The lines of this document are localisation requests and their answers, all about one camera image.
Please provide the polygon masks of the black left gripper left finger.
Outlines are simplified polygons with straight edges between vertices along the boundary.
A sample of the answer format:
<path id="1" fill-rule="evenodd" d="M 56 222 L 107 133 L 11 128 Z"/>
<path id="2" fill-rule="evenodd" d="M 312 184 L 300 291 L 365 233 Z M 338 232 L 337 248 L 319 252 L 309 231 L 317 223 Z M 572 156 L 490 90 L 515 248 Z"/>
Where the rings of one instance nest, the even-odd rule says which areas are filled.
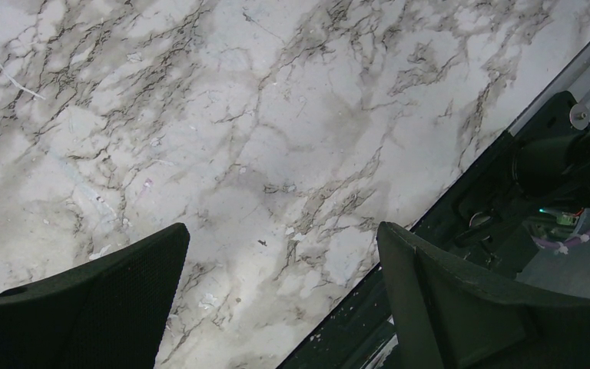
<path id="1" fill-rule="evenodd" d="M 0 294 L 0 368 L 151 368 L 189 232 L 134 244 Z"/>

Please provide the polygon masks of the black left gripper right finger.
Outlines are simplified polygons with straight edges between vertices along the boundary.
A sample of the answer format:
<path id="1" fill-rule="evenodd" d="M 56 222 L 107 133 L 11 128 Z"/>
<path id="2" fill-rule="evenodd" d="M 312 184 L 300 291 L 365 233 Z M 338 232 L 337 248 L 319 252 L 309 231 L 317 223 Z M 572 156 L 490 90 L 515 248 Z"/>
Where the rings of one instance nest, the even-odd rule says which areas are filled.
<path id="1" fill-rule="evenodd" d="M 590 299 L 504 278 L 391 222 L 376 240 L 404 368 L 590 368 Z"/>

